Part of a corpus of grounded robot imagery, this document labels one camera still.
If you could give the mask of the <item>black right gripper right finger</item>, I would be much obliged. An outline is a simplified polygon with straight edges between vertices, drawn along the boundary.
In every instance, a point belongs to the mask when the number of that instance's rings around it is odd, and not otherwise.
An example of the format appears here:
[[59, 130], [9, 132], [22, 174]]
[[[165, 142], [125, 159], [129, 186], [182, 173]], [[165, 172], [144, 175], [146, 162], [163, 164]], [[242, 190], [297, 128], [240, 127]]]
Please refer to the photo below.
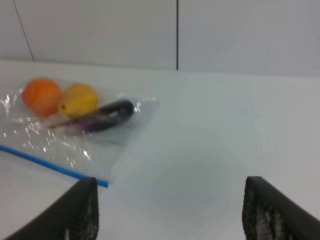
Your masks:
[[247, 240], [320, 238], [320, 221], [260, 176], [246, 178], [241, 217]]

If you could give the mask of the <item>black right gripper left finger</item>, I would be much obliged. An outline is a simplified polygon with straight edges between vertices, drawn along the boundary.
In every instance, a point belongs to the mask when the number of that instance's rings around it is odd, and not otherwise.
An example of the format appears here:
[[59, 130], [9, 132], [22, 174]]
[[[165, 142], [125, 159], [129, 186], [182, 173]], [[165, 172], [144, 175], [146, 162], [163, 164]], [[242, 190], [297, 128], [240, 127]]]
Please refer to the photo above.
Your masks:
[[57, 201], [7, 240], [95, 240], [100, 227], [98, 184], [76, 182]]

